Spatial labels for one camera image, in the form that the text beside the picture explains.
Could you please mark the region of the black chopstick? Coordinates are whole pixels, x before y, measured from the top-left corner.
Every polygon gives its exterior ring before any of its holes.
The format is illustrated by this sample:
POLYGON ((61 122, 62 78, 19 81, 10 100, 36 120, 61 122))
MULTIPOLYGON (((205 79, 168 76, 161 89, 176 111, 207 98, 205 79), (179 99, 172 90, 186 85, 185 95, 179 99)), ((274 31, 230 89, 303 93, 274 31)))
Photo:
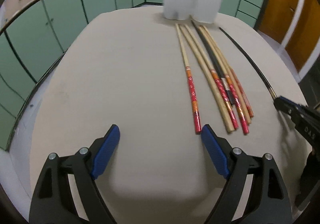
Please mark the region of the black chopstick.
POLYGON ((224 33, 227 38, 235 45, 235 47, 244 55, 244 57, 249 61, 255 72, 258 74, 259 78, 264 83, 265 87, 267 88, 268 92, 271 95, 271 98, 274 100, 277 98, 276 92, 272 88, 271 84, 267 80, 267 78, 264 76, 263 72, 260 70, 260 68, 256 65, 256 63, 251 59, 249 54, 244 50, 244 48, 234 39, 232 38, 223 28, 219 27, 219 30, 224 33))
POLYGON ((206 51, 208 52, 208 55, 209 55, 209 57, 210 57, 210 59, 212 61, 213 67, 216 70, 220 81, 222 82, 224 90, 226 91, 226 95, 227 95, 227 97, 229 99, 229 102, 231 103, 231 105, 235 105, 235 100, 234 100, 232 91, 230 90, 229 84, 228 84, 228 82, 227 82, 227 80, 225 78, 225 74, 223 73, 222 68, 220 66, 220 63, 219 63, 219 61, 218 61, 218 59, 217 59, 217 57, 216 57, 216 55, 214 53, 214 48, 210 45, 209 39, 205 36, 204 32, 202 32, 200 30, 200 27, 197 26, 193 20, 191 21, 191 24, 193 25, 193 27, 197 31, 200 39, 203 42, 203 45, 206 48, 206 51))

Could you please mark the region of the green lower kitchen cabinets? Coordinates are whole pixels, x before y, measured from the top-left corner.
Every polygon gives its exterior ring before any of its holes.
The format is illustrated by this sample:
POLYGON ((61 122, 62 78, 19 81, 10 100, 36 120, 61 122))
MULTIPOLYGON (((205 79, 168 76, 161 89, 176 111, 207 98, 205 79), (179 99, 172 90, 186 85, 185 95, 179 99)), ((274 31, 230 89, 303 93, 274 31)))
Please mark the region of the green lower kitchen cabinets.
POLYGON ((36 86, 61 60, 80 32, 105 12, 162 5, 163 0, 33 0, 1 29, 1 148, 36 86))

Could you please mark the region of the black equipment stand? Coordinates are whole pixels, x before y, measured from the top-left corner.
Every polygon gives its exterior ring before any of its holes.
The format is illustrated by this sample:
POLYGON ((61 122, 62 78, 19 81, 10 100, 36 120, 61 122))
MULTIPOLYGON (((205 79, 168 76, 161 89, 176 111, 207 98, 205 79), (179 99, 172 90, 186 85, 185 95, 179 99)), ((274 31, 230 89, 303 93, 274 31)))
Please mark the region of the black equipment stand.
POLYGON ((319 104, 319 73, 308 72, 300 81, 299 87, 308 106, 314 108, 319 104))

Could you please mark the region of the wooden chopstick red end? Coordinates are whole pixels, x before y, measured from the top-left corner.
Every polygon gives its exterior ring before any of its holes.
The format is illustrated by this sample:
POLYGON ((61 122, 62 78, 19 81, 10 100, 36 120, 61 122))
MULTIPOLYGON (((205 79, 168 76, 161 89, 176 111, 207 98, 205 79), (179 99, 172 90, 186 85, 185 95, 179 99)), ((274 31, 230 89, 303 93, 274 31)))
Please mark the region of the wooden chopstick red end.
POLYGON ((238 89, 239 89, 239 91, 240 91, 240 94, 241 94, 241 96, 242 96, 242 99, 244 100, 244 103, 245 103, 245 105, 246 105, 246 108, 247 108, 249 117, 250 117, 250 118, 253 118, 253 117, 254 117, 254 113, 253 113, 253 110, 252 110, 252 106, 250 105, 249 100, 248 100, 248 98, 247 98, 247 95, 246 95, 246 93, 245 93, 245 91, 244 91, 244 89, 243 89, 243 87, 242 87, 242 85, 241 85, 238 77, 236 76, 236 73, 235 73, 235 71, 233 70, 233 68, 230 67, 230 71, 231 71, 231 74, 232 74, 232 76, 233 76, 233 79, 234 79, 236 85, 238 86, 238 89))
POLYGON ((183 37, 182 37, 182 32, 181 32, 180 26, 176 23, 175 28, 176 28, 177 35, 178 35, 178 41, 180 44, 180 50, 181 50, 182 59, 183 59, 184 67, 185 67, 185 73, 187 76, 187 83, 188 83, 188 89, 189 89, 190 100, 191 100, 191 109, 192 109, 192 113, 193 113, 195 133, 200 134, 202 127, 201 127, 199 106, 198 106, 195 86, 194 86, 194 82, 193 82, 193 76, 191 73, 191 68, 189 66, 187 53, 185 51, 185 46, 183 43, 183 37))
MULTIPOLYGON (((215 51, 215 49, 214 49, 214 53, 215 53, 215 55, 216 55, 216 57, 217 57, 217 59, 218 59, 218 61, 220 63, 220 66, 222 68, 223 63, 221 62, 220 57, 217 54, 217 52, 215 51)), ((238 117, 240 119, 240 123, 241 123, 241 126, 242 126, 242 131, 243 131, 244 135, 247 135, 247 134, 249 134, 249 125, 246 123, 246 120, 245 120, 245 117, 244 117, 240 102, 238 101, 238 98, 237 98, 237 95, 236 95, 236 92, 235 92, 233 86, 229 85, 229 87, 230 87, 230 90, 232 91, 232 94, 233 94, 233 97, 234 97, 234 100, 235 100, 235 106, 236 106, 236 109, 237 109, 237 112, 238 112, 238 117)))
POLYGON ((200 46, 199 42, 197 41, 197 39, 194 39, 193 35, 191 34, 191 32, 188 31, 188 28, 186 25, 183 24, 178 24, 182 34, 184 35, 185 39, 187 40, 187 43, 189 44, 192 52, 195 55, 195 58, 198 61, 198 64, 200 65, 206 79, 208 82, 208 85, 213 93, 213 96, 216 100, 216 103, 218 105, 219 111, 221 113, 221 117, 223 119, 225 128, 227 133, 232 133, 233 131, 235 131, 235 128, 233 126, 231 117, 229 115, 229 112, 227 110, 227 106, 225 104, 225 101, 223 99, 223 97, 220 94, 220 91, 214 81, 214 78, 211 74, 211 71, 209 70, 209 67, 206 63, 206 59, 203 57, 203 49, 200 46))
POLYGON ((212 44, 212 46, 214 47, 215 51, 217 52, 217 54, 220 57, 221 62, 223 63, 222 65, 222 70, 225 72, 225 74, 227 75, 227 81, 229 83, 229 85, 232 85, 238 101, 240 102, 246 123, 249 125, 251 123, 251 116, 250 116, 250 112, 247 108, 247 104, 242 96, 242 92, 239 89, 238 83, 233 75, 233 70, 231 69, 231 67, 229 66, 224 54, 222 53, 221 49, 219 48, 219 46, 217 45, 216 41, 213 39, 212 35, 210 34, 209 30, 201 25, 200 29, 202 30, 202 32, 205 33, 206 36, 208 36, 210 43, 212 44))
MULTIPOLYGON (((191 34, 193 35, 193 37, 194 37, 194 39, 195 39, 196 37, 195 37, 194 34, 192 33, 192 31, 191 31, 191 29, 189 28, 189 26, 187 26, 187 28, 188 28, 188 31, 191 32, 191 34)), ((221 83, 221 81, 220 81, 220 79, 219 79, 219 77, 218 77, 218 75, 217 75, 217 72, 215 71, 215 69, 214 69, 211 61, 208 59, 208 57, 207 57, 206 54, 204 53, 204 50, 203 50, 203 54, 204 54, 203 57, 206 59, 206 63, 207 63, 207 65, 208 65, 208 67, 209 67, 209 70, 211 71, 211 74, 212 74, 212 76, 213 76, 213 78, 214 78, 214 81, 215 81, 215 83, 216 83, 219 91, 220 91, 220 94, 221 94, 221 96, 223 97, 223 99, 224 99, 224 101, 225 101, 225 104, 226 104, 226 106, 227 106, 227 110, 228 110, 228 112, 229 112, 229 115, 230 115, 231 120, 232 120, 232 123, 233 123, 233 126, 234 126, 235 130, 237 130, 237 129, 239 128, 239 125, 238 125, 238 122, 237 122, 237 120, 236 120, 236 118, 235 118, 235 115, 234 115, 234 113, 233 113, 233 110, 232 110, 231 104, 230 104, 230 102, 229 102, 229 99, 227 98, 226 91, 224 90, 224 88, 223 88, 223 86, 222 86, 222 83, 221 83)))

